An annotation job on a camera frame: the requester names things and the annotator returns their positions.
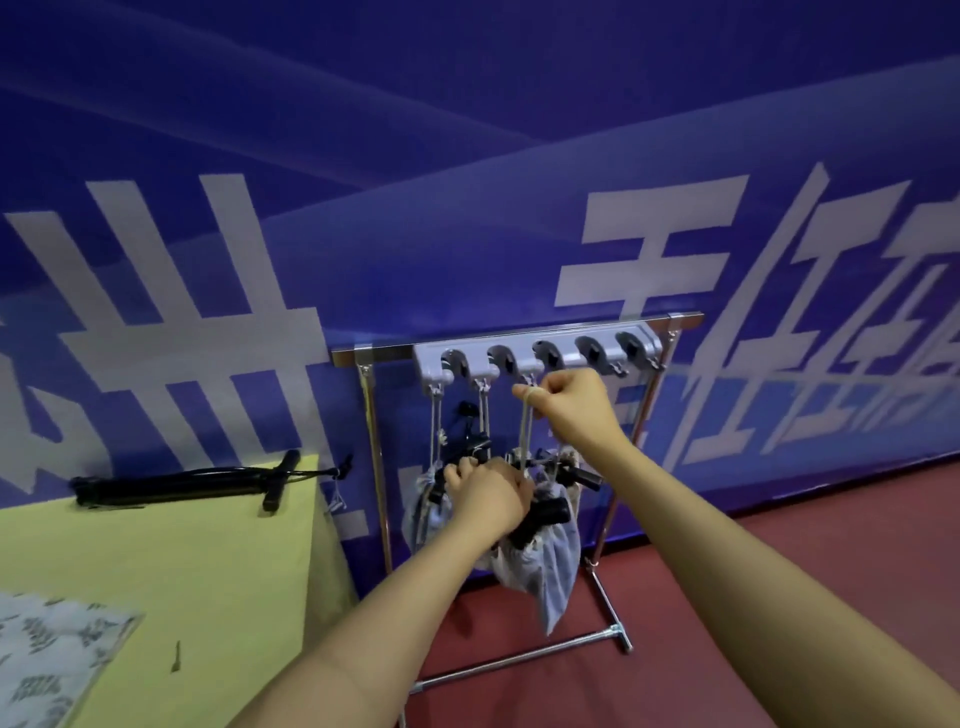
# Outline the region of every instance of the red floor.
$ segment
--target red floor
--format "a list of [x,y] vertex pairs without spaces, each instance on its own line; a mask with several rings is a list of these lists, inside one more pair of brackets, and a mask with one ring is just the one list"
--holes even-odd
[[[752,516],[743,523],[960,688],[960,465]],[[410,728],[770,726],[697,621],[656,551],[600,570],[635,651],[613,641],[430,689]],[[581,581],[554,632],[604,626]],[[530,598],[500,587],[460,597],[425,675],[543,644]]]

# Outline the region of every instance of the hand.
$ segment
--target hand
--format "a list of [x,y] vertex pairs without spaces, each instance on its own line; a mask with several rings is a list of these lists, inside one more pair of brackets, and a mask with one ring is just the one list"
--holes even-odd
[[550,421],[554,435],[588,462],[602,449],[629,442],[613,414],[603,379],[592,369],[560,369],[545,376],[539,387],[515,384],[513,391],[519,400],[527,397],[537,414]]
[[502,457],[477,465],[471,457],[444,468],[453,522],[462,523],[488,548],[513,531],[530,511],[534,483]]

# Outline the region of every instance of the black handle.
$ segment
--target black handle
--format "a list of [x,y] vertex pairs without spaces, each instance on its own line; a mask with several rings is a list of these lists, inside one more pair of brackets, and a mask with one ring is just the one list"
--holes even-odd
[[592,491],[599,491],[603,485],[603,478],[596,473],[585,471],[583,468],[577,468],[573,465],[561,465],[557,469],[557,482],[568,488],[575,483],[590,488]]
[[534,540],[541,528],[557,523],[569,523],[571,518],[570,503],[565,497],[535,500],[530,504],[530,513],[507,538],[514,548],[523,550]]

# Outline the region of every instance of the metal rod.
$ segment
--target metal rod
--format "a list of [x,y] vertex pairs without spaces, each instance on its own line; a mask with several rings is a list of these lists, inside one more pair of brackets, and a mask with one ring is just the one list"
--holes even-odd
[[532,649],[527,652],[519,652],[516,655],[511,655],[510,657],[501,657],[499,660],[489,660],[486,663],[478,663],[477,665],[472,665],[470,667],[455,669],[451,670],[450,672],[442,672],[439,675],[427,677],[414,683],[414,687],[410,690],[410,694],[413,695],[418,692],[423,692],[427,688],[435,688],[436,686],[443,685],[444,683],[450,683],[454,680],[463,680],[465,678],[472,677],[473,675],[491,672],[496,669],[501,669],[502,667],[519,665],[520,663],[529,662],[530,660],[536,660],[539,657],[552,655],[555,652],[563,652],[564,650],[572,649],[573,647],[579,647],[583,644],[600,642],[601,640],[609,640],[610,638],[619,636],[620,629],[616,626],[611,626],[607,627],[607,629],[602,629],[599,632],[591,632],[587,635],[581,635],[580,637],[574,637],[570,640],[564,640],[561,643],[550,644],[546,647]]
[[372,346],[356,347],[355,360],[363,389],[364,407],[367,413],[367,433],[370,436],[370,458],[373,464],[373,488],[376,490],[376,511],[380,517],[380,540],[383,542],[383,563],[386,572],[394,571],[394,555],[390,547],[390,520],[387,512],[387,481],[383,474],[383,449],[380,447],[380,430],[376,425],[376,378],[373,375]]
[[[643,434],[643,428],[646,426],[647,420],[650,419],[654,401],[656,401],[663,380],[666,378],[667,367],[669,367],[670,361],[673,359],[673,351],[677,348],[677,340],[680,338],[680,331],[683,327],[682,317],[683,314],[670,314],[667,317],[670,323],[667,326],[666,341],[663,343],[663,353],[660,355],[660,369],[654,372],[654,375],[650,378],[650,382],[647,384],[647,391],[643,395],[643,401],[636,411],[634,429],[630,433],[630,442],[632,442],[635,447],[639,447],[640,435]],[[600,563],[600,557],[603,555],[604,546],[607,544],[607,536],[610,533],[613,518],[616,516],[616,508],[619,504],[620,499],[616,496],[616,493],[611,493],[610,504],[607,506],[607,515],[604,516],[603,525],[600,527],[600,535],[597,536],[596,546],[593,547],[593,560],[590,562],[592,567],[596,567],[596,565]]]
[[634,645],[630,642],[630,638],[627,636],[627,629],[623,626],[623,622],[620,621],[620,616],[616,613],[616,610],[613,609],[613,604],[611,603],[610,598],[607,596],[607,590],[603,588],[603,584],[600,582],[600,576],[597,574],[596,565],[592,564],[587,559],[584,559],[584,570],[590,575],[593,586],[596,587],[596,591],[598,594],[600,594],[600,599],[603,601],[603,605],[607,609],[608,616],[613,620],[611,628],[617,628],[619,631],[619,634],[617,634],[617,640],[620,642],[620,648],[629,655],[634,651]]
[[[611,324],[629,324],[631,321],[644,321],[647,326],[649,326],[654,333],[663,335],[665,334],[672,325],[675,325],[677,321],[680,322],[681,328],[696,328],[704,320],[704,314],[698,311],[691,311],[687,313],[675,313],[670,314],[669,316],[652,316],[649,318],[635,318],[635,319],[624,319],[620,322],[583,322],[578,324],[560,324],[554,327],[535,327],[535,328],[515,328],[506,331],[495,331],[485,334],[466,334],[470,338],[489,338],[495,339],[501,337],[504,334],[514,334],[514,333],[534,333],[542,332],[544,336],[549,334],[557,333],[570,333],[575,331],[578,328],[594,328],[597,324],[602,323],[611,323]],[[437,341],[445,341],[449,338],[457,338],[456,336],[446,336],[443,339],[436,339]],[[380,345],[368,345],[368,348],[371,350],[371,364],[383,364],[389,361],[404,361],[407,359],[412,359],[414,357],[414,344],[420,342],[401,342],[389,343],[389,344],[380,344]],[[336,367],[352,367],[357,364],[356,352],[359,347],[352,347],[346,349],[333,349],[330,350],[330,361],[333,362],[333,365]]]

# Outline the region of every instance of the gray plastic holder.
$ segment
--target gray plastic holder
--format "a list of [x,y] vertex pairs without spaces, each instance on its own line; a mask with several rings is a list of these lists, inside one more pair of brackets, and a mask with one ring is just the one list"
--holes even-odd
[[590,366],[601,375],[625,376],[630,362],[642,372],[659,368],[663,344],[642,321],[556,328],[500,336],[431,341],[414,345],[423,390],[453,383],[456,376],[474,385],[504,374],[531,381],[544,371]]

